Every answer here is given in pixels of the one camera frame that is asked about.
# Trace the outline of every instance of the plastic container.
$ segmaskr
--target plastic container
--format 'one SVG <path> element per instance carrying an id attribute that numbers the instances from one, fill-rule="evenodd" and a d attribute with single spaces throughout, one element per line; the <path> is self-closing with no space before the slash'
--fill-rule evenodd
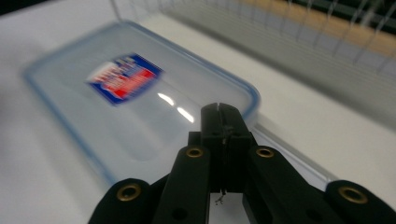
<path id="1" fill-rule="evenodd" d="M 112 104 L 92 87 L 92 74 L 132 54 L 161 75 Z M 245 81 L 132 22 L 109 25 L 52 53 L 25 77 L 109 184 L 128 177 L 153 183 L 168 174 L 188 133 L 200 131 L 202 106 L 233 105 L 254 124 L 260 102 Z"/>

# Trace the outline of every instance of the metal wire rack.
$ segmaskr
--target metal wire rack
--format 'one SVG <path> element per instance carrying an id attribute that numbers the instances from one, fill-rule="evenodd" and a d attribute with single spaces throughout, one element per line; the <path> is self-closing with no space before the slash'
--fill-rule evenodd
<path id="1" fill-rule="evenodd" d="M 396 2 L 112 0 L 118 20 L 163 14 L 396 129 Z"/>

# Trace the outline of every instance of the black plastic part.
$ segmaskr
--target black plastic part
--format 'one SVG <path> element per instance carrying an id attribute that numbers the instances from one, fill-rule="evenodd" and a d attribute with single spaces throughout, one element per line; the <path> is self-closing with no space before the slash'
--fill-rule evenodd
<path id="1" fill-rule="evenodd" d="M 347 223 L 396 223 L 395 211 L 368 189 L 350 181 L 328 184 L 325 200 Z"/>
<path id="2" fill-rule="evenodd" d="M 201 145 L 201 132 L 189 132 L 189 143 L 187 146 Z"/>
<path id="3" fill-rule="evenodd" d="M 139 195 L 129 201 L 120 201 L 117 194 L 119 190 L 131 184 L 136 184 L 140 188 Z M 126 224 L 126 223 L 147 223 L 149 214 L 147 206 L 149 204 L 149 184 L 139 179 L 122 180 L 106 193 L 104 198 L 96 206 L 90 224 Z"/>
<path id="4" fill-rule="evenodd" d="M 201 145 L 211 153 L 211 191 L 242 192 L 246 156 L 252 135 L 238 109 L 226 104 L 207 105 L 201 110 Z"/>
<path id="5" fill-rule="evenodd" d="M 204 106 L 201 109 L 201 146 L 210 150 L 210 188 L 211 192 L 220 192 L 224 186 L 225 133 L 221 125 L 218 104 Z"/>
<path id="6" fill-rule="evenodd" d="M 210 153 L 207 149 L 183 147 L 168 176 L 152 223 L 207 223 L 209 171 Z"/>
<path id="7" fill-rule="evenodd" d="M 250 224 L 273 223 L 271 212 L 251 179 L 247 180 L 242 204 Z"/>
<path id="8" fill-rule="evenodd" d="M 169 175 L 166 175 L 163 178 L 157 180 L 152 185 L 150 185 L 148 203 L 144 208 L 146 209 L 144 213 L 146 214 L 146 218 L 144 219 L 145 221 L 142 222 L 142 224 L 151 223 L 155 211 L 157 211 L 158 204 L 160 203 L 161 196 L 163 195 L 163 189 L 165 188 L 166 182 L 168 180 L 168 176 Z"/>
<path id="9" fill-rule="evenodd" d="M 253 147 L 247 168 L 273 223 L 345 223 L 275 149 Z"/>

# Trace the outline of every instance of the plastic food container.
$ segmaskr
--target plastic food container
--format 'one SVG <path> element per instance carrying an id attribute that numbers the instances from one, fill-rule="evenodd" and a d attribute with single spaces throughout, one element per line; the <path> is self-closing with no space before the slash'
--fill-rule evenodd
<path id="1" fill-rule="evenodd" d="M 109 184 L 167 175 L 200 110 L 222 102 L 254 124 L 248 83 L 132 22 L 88 35 L 25 70 L 26 79 Z"/>

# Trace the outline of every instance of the red and blue label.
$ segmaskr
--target red and blue label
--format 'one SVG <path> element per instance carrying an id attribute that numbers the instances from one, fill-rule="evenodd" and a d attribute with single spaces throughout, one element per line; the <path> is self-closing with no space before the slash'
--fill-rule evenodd
<path id="1" fill-rule="evenodd" d="M 140 95 L 162 72 L 140 55 L 132 54 L 102 64 L 87 81 L 111 104 L 117 105 Z"/>

